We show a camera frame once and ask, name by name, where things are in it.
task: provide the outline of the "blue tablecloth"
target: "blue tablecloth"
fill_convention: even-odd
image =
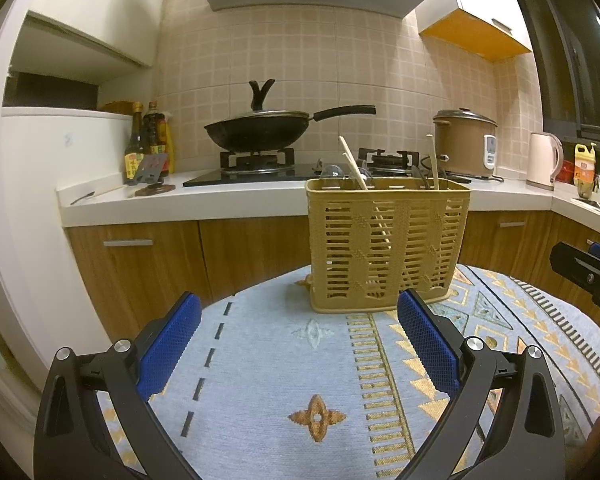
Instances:
[[[309,267],[205,310],[150,405],[205,480],[394,478],[448,403],[395,311],[316,314]],[[535,344],[554,379],[567,446],[600,414],[600,329],[575,307],[522,282],[458,266],[433,312],[491,348]],[[105,419],[123,461],[142,470],[107,394]],[[500,398],[492,391],[458,469],[475,460]]]

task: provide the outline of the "drawer handle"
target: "drawer handle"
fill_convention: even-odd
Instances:
[[[500,222],[500,227],[524,227],[526,222]]]
[[[498,27],[500,30],[506,32],[507,34],[511,35],[511,33],[513,32],[513,29],[511,27],[507,27],[507,25],[505,25],[502,22],[499,22],[495,18],[492,18],[491,21],[493,22],[493,25]]]
[[[153,245],[153,240],[104,240],[105,247],[138,247]]]

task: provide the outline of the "white countertop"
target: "white countertop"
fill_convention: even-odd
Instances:
[[[254,182],[183,187],[182,183],[208,173],[177,173],[166,179],[176,189],[168,193],[134,197],[138,187],[121,187],[69,205],[88,190],[107,189],[104,181],[85,183],[58,192],[60,216],[65,227],[252,218],[263,216],[304,216],[307,213],[304,181]],[[575,186],[557,183],[551,192],[529,186],[522,180],[474,182],[470,211],[555,211],[600,233],[600,213],[578,203]],[[600,202],[600,196],[593,200]]]

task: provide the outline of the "plastic basket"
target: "plastic basket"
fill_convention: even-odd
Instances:
[[[349,179],[305,185],[311,247],[311,305],[316,312],[395,308],[414,288],[425,301],[446,298],[458,262],[470,190],[440,180],[375,178],[375,189]]]

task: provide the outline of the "black pan handle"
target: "black pan handle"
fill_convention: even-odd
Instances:
[[[324,119],[329,119],[331,117],[339,117],[340,115],[355,114],[375,115],[376,107],[373,105],[339,106],[337,108],[329,108],[328,110],[316,112],[312,119],[314,121],[321,121]]]
[[[262,110],[262,104],[264,102],[264,98],[267,96],[267,92],[275,83],[275,79],[267,79],[266,83],[262,85],[262,88],[258,85],[257,81],[249,81],[249,85],[251,85],[251,91],[253,91],[253,99],[251,101],[251,110],[254,112],[259,112]]]

